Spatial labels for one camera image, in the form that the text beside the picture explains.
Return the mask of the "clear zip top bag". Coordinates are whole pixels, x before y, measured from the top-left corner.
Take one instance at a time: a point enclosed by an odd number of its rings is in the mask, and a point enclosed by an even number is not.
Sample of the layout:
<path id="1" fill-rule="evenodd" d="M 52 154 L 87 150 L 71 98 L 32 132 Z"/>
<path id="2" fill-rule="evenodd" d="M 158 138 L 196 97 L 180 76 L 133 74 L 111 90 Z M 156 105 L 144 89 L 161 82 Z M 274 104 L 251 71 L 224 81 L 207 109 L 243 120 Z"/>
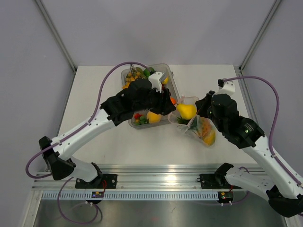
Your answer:
<path id="1" fill-rule="evenodd" d="M 198 97 L 182 96 L 175 102 L 176 110 L 168 114 L 168 121 L 185 135 L 200 140 L 205 146 L 215 143 L 215 129 L 209 119 L 197 114 Z"/>

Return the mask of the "yellow green mango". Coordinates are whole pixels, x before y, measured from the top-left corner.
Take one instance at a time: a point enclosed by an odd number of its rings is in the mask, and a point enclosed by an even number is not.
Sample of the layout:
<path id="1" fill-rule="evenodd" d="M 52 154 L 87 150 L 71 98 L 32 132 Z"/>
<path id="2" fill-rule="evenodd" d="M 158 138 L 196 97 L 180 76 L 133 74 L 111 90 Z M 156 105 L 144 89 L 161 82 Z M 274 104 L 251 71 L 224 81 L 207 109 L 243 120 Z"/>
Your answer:
<path id="1" fill-rule="evenodd" d="M 216 133 L 215 131 L 210 131 L 210 133 L 203 138 L 203 142 L 207 146 L 211 146 L 215 143 Z"/>

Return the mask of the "orange spiky pineapple fruit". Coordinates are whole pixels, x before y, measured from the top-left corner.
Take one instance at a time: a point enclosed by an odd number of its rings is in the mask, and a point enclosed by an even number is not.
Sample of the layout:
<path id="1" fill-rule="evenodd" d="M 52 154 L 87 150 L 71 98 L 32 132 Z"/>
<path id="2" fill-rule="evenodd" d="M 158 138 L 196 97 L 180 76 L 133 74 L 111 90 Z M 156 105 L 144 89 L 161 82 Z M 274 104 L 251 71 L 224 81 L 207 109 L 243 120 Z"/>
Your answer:
<path id="1" fill-rule="evenodd" d="M 210 131 L 214 131 L 208 119 L 195 116 L 191 120 L 185 120 L 177 117 L 177 129 L 187 135 L 193 135 L 194 138 L 203 139 Z"/>

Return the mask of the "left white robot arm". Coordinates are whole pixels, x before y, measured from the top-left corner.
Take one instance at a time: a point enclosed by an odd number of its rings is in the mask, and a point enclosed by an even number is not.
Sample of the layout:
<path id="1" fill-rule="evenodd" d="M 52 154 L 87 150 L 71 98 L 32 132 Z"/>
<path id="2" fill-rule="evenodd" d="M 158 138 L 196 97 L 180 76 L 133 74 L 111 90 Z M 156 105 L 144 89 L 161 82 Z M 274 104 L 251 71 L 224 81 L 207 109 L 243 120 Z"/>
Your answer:
<path id="1" fill-rule="evenodd" d="M 162 88 L 165 75 L 155 72 L 147 79 L 137 79 L 115 96 L 109 97 L 97 107 L 93 115 L 61 136 L 52 139 L 43 137 L 39 144 L 51 176 L 59 181 L 66 177 L 83 180 L 91 188 L 98 188 L 103 174 L 95 163 L 86 163 L 73 154 L 93 138 L 110 130 L 124 121 L 130 120 L 135 112 L 150 110 L 160 115 L 168 115 L 176 108 L 169 89 Z"/>

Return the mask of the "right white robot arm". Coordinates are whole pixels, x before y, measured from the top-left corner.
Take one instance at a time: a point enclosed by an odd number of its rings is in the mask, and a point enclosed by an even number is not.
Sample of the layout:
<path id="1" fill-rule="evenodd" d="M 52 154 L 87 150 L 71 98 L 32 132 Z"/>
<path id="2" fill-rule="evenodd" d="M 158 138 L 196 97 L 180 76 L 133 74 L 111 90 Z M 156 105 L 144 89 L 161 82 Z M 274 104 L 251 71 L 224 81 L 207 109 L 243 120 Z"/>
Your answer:
<path id="1" fill-rule="evenodd" d="M 264 200 L 283 217 L 303 214 L 303 178 L 274 149 L 273 133 L 267 137 L 259 125 L 239 114 L 231 98 L 235 92 L 233 79 L 218 80 L 219 90 L 209 91 L 196 101 L 197 114 L 210 119 L 217 130 L 233 145 L 243 150 L 264 170 L 270 180 L 261 179 L 222 164 L 214 173 L 219 187 L 237 186 Z"/>

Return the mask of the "clear plastic food bin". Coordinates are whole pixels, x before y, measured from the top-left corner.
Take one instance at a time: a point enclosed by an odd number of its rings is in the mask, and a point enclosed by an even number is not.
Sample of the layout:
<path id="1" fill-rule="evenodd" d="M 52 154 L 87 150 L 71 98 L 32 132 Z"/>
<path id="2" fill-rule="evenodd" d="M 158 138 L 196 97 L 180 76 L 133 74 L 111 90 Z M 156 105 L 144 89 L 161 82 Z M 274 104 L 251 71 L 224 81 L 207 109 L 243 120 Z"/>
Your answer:
<path id="1" fill-rule="evenodd" d="M 136 66 L 136 67 L 139 67 L 142 70 L 145 69 L 142 66 Z M 162 85 L 162 89 L 168 88 L 169 96 L 172 96 L 173 98 L 175 98 L 178 101 L 180 99 L 180 96 L 179 96 L 179 92 L 177 90 L 177 87 L 176 87 L 176 84 L 175 84 L 175 81 L 173 78 L 173 72 L 170 70 L 169 65 L 167 65 L 165 63 L 160 63 L 160 64 L 150 65 L 149 67 L 153 67 L 155 69 L 155 71 L 163 72 L 166 77 L 169 77 L 168 83 L 166 85 Z M 123 86 L 126 84 L 124 79 L 126 77 L 126 73 L 128 70 L 129 70 L 129 68 L 127 68 L 121 72 L 121 80 L 122 80 Z M 146 116 L 148 112 L 149 112 L 148 110 L 142 110 L 142 111 L 135 112 L 134 115 L 136 113 L 139 113 L 139 114 L 143 114 L 144 116 Z M 168 116 L 166 115 L 166 116 L 162 116 L 161 121 L 158 123 L 152 123 L 152 124 L 148 123 L 148 124 L 137 126 L 134 124 L 134 115 L 133 115 L 132 119 L 128 120 L 128 123 L 131 127 L 136 128 L 136 129 L 144 129 L 144 128 L 150 128 L 150 127 L 156 127 L 156 126 L 161 126 L 161 125 L 165 125 L 165 124 L 170 124 L 170 122 L 168 121 Z"/>

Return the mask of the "small yellow fruit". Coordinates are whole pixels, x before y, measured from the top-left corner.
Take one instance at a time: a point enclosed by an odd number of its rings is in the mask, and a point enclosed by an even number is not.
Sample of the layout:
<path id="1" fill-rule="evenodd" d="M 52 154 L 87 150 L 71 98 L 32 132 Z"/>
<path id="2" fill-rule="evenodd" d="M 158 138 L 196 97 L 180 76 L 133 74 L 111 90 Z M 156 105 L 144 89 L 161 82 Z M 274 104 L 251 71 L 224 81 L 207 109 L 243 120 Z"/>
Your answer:
<path id="1" fill-rule="evenodd" d="M 161 121 L 162 115 L 161 114 L 155 114 L 155 113 L 149 111 L 146 115 L 146 118 L 147 118 L 149 123 L 158 123 L 158 122 Z"/>

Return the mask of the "green bell pepper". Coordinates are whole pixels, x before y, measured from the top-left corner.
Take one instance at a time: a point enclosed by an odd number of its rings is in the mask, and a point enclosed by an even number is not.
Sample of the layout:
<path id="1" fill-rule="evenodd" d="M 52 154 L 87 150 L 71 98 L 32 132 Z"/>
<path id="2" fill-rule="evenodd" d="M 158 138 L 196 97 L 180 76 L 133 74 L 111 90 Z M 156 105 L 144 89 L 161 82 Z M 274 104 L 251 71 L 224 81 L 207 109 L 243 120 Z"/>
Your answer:
<path id="1" fill-rule="evenodd" d="M 149 67 L 147 69 L 144 69 L 143 74 L 148 78 L 150 75 L 155 73 L 155 69 L 153 67 Z"/>

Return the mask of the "tan grape bunch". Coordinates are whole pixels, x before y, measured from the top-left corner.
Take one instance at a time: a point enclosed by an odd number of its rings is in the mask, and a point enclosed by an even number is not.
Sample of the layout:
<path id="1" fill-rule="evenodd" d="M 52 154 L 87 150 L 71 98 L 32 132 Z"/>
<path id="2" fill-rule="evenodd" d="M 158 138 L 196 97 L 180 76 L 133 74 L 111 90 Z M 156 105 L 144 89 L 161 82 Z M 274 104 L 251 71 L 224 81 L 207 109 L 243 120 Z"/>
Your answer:
<path id="1" fill-rule="evenodd" d="M 136 67 L 134 64 L 130 64 L 124 81 L 127 84 L 137 79 L 147 79 L 147 77 L 144 75 L 144 72 L 141 68 Z"/>

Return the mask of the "yellow ginger root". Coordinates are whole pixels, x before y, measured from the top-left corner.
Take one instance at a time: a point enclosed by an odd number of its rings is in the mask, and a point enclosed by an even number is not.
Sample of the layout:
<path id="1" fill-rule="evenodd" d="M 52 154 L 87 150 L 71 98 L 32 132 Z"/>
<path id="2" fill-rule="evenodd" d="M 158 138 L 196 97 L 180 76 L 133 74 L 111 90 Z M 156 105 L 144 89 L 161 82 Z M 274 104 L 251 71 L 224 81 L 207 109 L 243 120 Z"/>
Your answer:
<path id="1" fill-rule="evenodd" d="M 123 86 L 123 89 L 127 89 L 130 85 L 130 82 L 126 83 L 124 86 Z"/>

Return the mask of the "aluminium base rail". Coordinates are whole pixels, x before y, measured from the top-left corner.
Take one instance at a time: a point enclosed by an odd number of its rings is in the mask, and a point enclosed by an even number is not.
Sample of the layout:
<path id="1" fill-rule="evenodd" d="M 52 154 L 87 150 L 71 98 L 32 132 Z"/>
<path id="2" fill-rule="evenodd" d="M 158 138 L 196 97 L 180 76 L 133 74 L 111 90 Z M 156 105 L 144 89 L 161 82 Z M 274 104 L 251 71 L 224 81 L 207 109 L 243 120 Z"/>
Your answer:
<path id="1" fill-rule="evenodd" d="M 110 165 L 99 164 L 105 174 L 117 174 L 116 191 L 201 191 L 200 174 L 214 173 L 219 165 Z M 270 179 L 257 164 L 246 166 L 250 174 Z M 58 191 L 68 178 L 34 180 L 32 190 Z"/>

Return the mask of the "right aluminium frame post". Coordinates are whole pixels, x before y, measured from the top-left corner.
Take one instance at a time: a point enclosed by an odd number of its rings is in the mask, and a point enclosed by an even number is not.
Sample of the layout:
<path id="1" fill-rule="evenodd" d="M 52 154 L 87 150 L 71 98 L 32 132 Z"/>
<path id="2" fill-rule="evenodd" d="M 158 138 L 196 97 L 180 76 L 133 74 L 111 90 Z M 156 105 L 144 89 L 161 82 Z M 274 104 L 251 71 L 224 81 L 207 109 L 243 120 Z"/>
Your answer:
<path id="1" fill-rule="evenodd" d="M 249 61 L 254 55 L 254 52 L 257 50 L 259 44 L 261 43 L 263 37 L 265 36 L 267 29 L 269 28 L 273 18 L 277 14 L 279 8 L 281 7 L 283 0 L 275 0 L 270 7 L 268 13 L 266 14 L 260 28 L 257 31 L 256 36 L 253 39 L 248 51 L 246 52 L 241 64 L 239 65 L 240 73 L 243 73 L 245 68 L 247 67 Z"/>

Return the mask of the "aluminium frame post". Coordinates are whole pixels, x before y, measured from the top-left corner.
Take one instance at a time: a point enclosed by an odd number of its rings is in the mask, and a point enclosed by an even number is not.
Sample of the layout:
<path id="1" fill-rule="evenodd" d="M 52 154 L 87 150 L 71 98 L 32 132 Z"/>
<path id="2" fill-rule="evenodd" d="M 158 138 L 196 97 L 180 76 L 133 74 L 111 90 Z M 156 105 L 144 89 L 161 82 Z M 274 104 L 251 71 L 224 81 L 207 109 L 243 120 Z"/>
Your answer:
<path id="1" fill-rule="evenodd" d="M 76 64 L 74 63 L 71 55 L 69 54 L 51 16 L 49 15 L 49 12 L 45 6 L 45 4 L 43 3 L 42 0 L 34 0 L 35 4 L 37 5 L 38 7 L 38 10 L 40 11 L 40 13 L 42 14 L 42 17 L 45 21 L 45 23 L 47 24 L 55 42 L 57 43 L 57 45 L 59 46 L 63 56 L 65 57 L 70 69 L 72 70 L 73 74 L 75 75 L 76 72 L 77 72 L 77 66 Z"/>
<path id="2" fill-rule="evenodd" d="M 257 31 L 256 36 L 253 39 L 248 51 L 246 52 L 241 64 L 239 65 L 240 73 L 243 73 L 245 68 L 247 67 L 249 61 L 254 55 L 254 52 L 257 50 L 259 44 L 261 43 L 263 37 L 265 36 L 267 29 L 269 28 L 273 18 L 277 14 L 279 8 L 281 7 L 283 0 L 275 0 L 270 7 L 268 13 L 266 14 L 260 28 Z"/>

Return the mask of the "left aluminium frame post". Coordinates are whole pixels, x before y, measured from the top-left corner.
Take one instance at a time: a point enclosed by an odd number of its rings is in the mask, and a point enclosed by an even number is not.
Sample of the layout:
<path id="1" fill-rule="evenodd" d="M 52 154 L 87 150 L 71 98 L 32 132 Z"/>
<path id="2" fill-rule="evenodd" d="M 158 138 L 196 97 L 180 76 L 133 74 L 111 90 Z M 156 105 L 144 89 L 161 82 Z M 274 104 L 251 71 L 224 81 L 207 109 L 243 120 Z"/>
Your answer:
<path id="1" fill-rule="evenodd" d="M 42 0 L 34 0 L 35 4 L 37 5 L 38 7 L 38 10 L 40 11 L 40 13 L 42 14 L 42 17 L 45 21 L 45 23 L 47 24 L 55 42 L 57 43 L 57 45 L 59 46 L 63 56 L 65 57 L 70 69 L 72 70 L 73 74 L 75 75 L 76 72 L 77 72 L 77 66 L 76 64 L 74 63 L 71 55 L 69 54 L 51 16 L 49 15 L 49 12 L 45 6 L 45 4 L 43 3 Z"/>

